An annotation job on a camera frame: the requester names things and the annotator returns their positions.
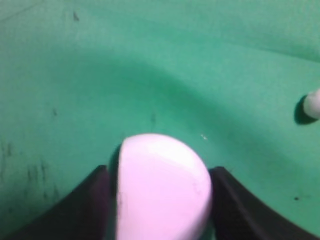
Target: green felt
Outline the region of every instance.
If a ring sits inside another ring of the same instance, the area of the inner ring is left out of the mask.
[[[320,122],[294,121],[296,103],[320,88],[319,9],[0,0],[0,238],[146,132],[186,142],[320,235]]]

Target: white ball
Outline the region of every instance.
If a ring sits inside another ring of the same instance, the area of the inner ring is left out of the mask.
[[[304,102],[303,110],[305,114],[314,119],[320,119],[320,89],[310,92]]]
[[[213,192],[205,164],[189,146],[154,133],[126,138],[117,181],[117,240],[199,239]]]

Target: small white ball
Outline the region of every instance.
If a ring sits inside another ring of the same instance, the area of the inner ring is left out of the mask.
[[[320,89],[310,92],[303,102],[305,114],[314,119],[320,119]]]

